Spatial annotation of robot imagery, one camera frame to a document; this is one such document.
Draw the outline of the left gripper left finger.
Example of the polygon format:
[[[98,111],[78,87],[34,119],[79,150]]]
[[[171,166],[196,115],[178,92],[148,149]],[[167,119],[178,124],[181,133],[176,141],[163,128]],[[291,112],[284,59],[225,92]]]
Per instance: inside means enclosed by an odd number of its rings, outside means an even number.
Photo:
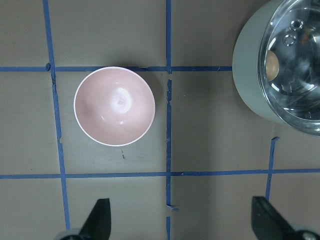
[[[98,199],[81,229],[59,233],[57,240],[108,240],[111,236],[111,204],[109,198]]]

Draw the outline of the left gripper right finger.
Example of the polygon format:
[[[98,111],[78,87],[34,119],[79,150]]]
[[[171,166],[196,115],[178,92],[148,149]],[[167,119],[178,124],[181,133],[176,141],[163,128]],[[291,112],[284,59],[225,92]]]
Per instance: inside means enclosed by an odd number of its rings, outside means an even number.
[[[251,199],[251,228],[258,240],[318,240],[308,229],[295,229],[264,196]]]

